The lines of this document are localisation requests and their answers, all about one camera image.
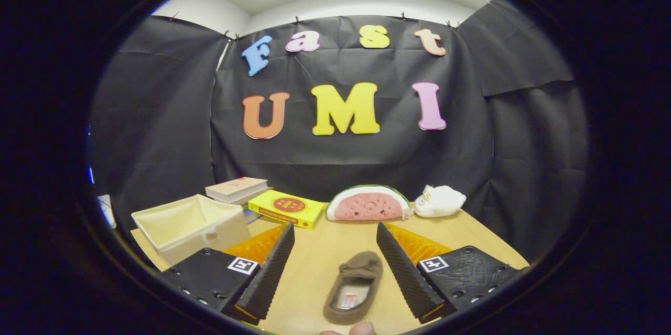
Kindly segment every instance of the watermelon plush toy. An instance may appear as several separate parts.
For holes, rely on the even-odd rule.
[[[331,221],[407,220],[412,215],[408,199],[383,185],[359,185],[340,192],[326,206]]]

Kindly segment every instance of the blue letter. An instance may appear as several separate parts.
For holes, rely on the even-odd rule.
[[[250,65],[250,77],[268,65],[268,60],[264,60],[264,57],[268,57],[270,54],[270,48],[266,44],[270,43],[271,40],[273,38],[266,35],[242,52],[242,56],[247,59],[247,63]]]

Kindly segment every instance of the red circle logo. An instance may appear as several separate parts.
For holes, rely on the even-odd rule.
[[[305,203],[293,197],[281,197],[273,201],[273,208],[283,212],[300,212],[305,209]]]

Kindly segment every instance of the shoe insole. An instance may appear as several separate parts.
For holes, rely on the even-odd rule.
[[[369,278],[345,278],[338,293],[334,297],[333,306],[337,309],[348,310],[361,305],[366,301],[371,290],[373,280]]]

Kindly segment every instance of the finger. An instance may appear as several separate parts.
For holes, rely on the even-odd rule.
[[[373,323],[369,321],[357,323],[350,329],[350,335],[376,335]]]

